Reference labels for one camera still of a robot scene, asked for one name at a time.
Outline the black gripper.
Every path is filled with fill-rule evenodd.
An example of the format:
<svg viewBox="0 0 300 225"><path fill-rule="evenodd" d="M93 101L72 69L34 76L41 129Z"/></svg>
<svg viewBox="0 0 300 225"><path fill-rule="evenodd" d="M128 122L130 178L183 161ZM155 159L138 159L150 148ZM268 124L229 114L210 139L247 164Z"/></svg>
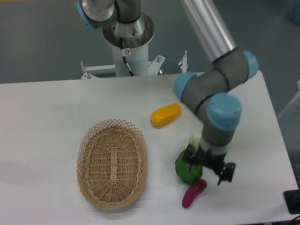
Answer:
<svg viewBox="0 0 300 225"><path fill-rule="evenodd" d="M217 183L219 186L223 181L232 182L236 168L236 164L233 162L224 163L226 154L227 152L215 155L210 149L203 150L202 147L196 150L189 144L185 149L183 161L188 164L189 172L192 171L193 166L198 166L199 162L202 166L213 170L219 176Z"/></svg>

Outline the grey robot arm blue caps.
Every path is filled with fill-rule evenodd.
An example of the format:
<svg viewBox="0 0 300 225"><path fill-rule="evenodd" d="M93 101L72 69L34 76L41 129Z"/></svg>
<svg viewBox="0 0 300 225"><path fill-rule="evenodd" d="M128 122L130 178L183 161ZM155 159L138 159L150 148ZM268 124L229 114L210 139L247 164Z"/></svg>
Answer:
<svg viewBox="0 0 300 225"><path fill-rule="evenodd" d="M175 162L177 175L188 184L198 181L202 167L211 169L219 181L232 181L235 163L226 163L227 146L240 122L240 101L229 91L258 71L249 51L240 51L211 0L180 2L213 67L197 75L183 71L173 92L203 123L196 144L189 144ZM141 11L138 0L79 0L75 3L85 27L102 29L114 52L116 75L150 74L147 47L154 35L153 21Z"/></svg>

